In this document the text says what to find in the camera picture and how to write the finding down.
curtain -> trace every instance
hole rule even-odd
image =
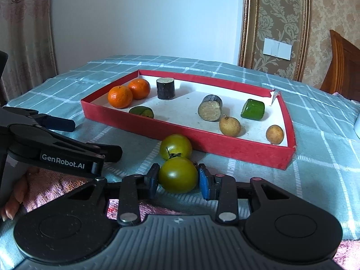
[[[50,0],[0,0],[0,50],[9,55],[0,98],[9,101],[56,75]]]

metal pin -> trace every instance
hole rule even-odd
[[[133,222],[137,219],[135,213],[127,212],[120,215],[120,220],[125,223]]]
[[[219,214],[219,219],[223,222],[233,221],[236,219],[236,215],[232,212],[222,212]]]

white wall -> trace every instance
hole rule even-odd
[[[237,64],[243,0],[52,0],[58,72],[112,55]]]

small brown fruit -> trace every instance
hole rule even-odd
[[[224,117],[220,119],[219,128],[225,136],[230,137],[237,137],[241,131],[240,122],[233,117],[228,117],[227,115],[224,115]]]
[[[266,131],[266,138],[271,144],[279,145],[284,140],[284,131],[278,125],[272,125]]]

wooden chair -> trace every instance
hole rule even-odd
[[[333,58],[320,90],[360,101],[360,49],[330,30]]]

